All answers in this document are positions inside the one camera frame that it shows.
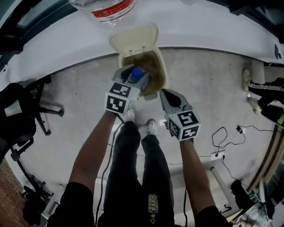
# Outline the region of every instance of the person's right arm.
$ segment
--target person's right arm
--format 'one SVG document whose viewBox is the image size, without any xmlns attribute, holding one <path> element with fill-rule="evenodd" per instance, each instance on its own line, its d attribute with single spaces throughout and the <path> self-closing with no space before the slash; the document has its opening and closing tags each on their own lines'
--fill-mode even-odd
<svg viewBox="0 0 284 227">
<path fill-rule="evenodd" d="M 195 226 L 231 226 L 214 203 L 206 172 L 191 140 L 181 141 L 183 175 L 192 207 Z"/>
<path fill-rule="evenodd" d="M 183 175 L 194 217 L 207 207 L 215 206 L 208 177 L 191 140 L 180 142 Z"/>
</svg>

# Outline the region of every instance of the black t-shirt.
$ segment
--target black t-shirt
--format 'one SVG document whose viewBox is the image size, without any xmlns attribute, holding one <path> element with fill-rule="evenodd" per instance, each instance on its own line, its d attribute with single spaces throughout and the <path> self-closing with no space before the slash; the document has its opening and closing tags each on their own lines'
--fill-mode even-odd
<svg viewBox="0 0 284 227">
<path fill-rule="evenodd" d="M 93 227 L 95 225 L 93 214 L 93 194 L 86 186 L 79 183 L 69 183 L 61 198 L 60 205 L 55 213 L 50 216 L 47 227 Z M 196 227 L 229 227 L 226 218 L 223 217 L 216 207 L 207 207 L 202 210 L 195 218 Z"/>
</svg>

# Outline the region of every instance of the shoe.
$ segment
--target shoe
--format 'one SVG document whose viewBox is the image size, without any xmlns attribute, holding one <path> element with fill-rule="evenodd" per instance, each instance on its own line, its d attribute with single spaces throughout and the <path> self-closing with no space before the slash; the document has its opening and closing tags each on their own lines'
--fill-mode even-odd
<svg viewBox="0 0 284 227">
<path fill-rule="evenodd" d="M 151 120 L 148 123 L 148 135 L 157 135 L 158 133 L 158 124 L 155 120 Z"/>
<path fill-rule="evenodd" d="M 248 98 L 248 103 L 250 104 L 250 106 L 252 107 L 253 112 L 256 115 L 259 115 L 261 113 L 261 108 L 258 105 L 258 99 L 256 99 L 256 98 Z"/>
<path fill-rule="evenodd" d="M 249 91 L 249 83 L 252 81 L 252 77 L 248 69 L 243 70 L 243 91 Z"/>
<path fill-rule="evenodd" d="M 133 109 L 130 109 L 129 111 L 127 111 L 127 113 L 124 115 L 124 122 L 128 122 L 128 121 L 135 121 L 135 112 Z"/>
</svg>

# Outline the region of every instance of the beige trash bin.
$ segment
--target beige trash bin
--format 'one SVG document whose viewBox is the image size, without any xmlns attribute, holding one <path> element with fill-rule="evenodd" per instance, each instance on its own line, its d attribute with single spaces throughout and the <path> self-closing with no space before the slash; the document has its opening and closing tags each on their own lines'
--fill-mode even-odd
<svg viewBox="0 0 284 227">
<path fill-rule="evenodd" d="M 157 25 L 147 23 L 130 29 L 114 31 L 110 35 L 110 45 L 120 54 L 118 57 L 119 68 L 142 63 L 150 65 L 150 69 L 155 69 L 155 73 L 149 79 L 148 87 L 141 93 L 141 96 L 158 93 L 162 88 L 167 87 L 166 65 L 161 51 L 155 45 L 158 34 Z"/>
</svg>

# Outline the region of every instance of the forearm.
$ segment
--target forearm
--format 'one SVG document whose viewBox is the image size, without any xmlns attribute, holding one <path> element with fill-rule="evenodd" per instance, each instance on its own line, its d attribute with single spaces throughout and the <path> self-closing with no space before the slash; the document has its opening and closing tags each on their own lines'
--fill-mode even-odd
<svg viewBox="0 0 284 227">
<path fill-rule="evenodd" d="M 191 140 L 181 141 L 181 156 L 183 174 L 189 194 L 193 214 L 196 215 L 204 208 L 215 206 L 206 172 L 194 149 Z"/>
<path fill-rule="evenodd" d="M 82 146 L 73 165 L 69 182 L 84 184 L 94 192 L 95 180 L 106 153 L 115 119 L 114 113 L 109 111 L 104 113 Z"/>
</svg>

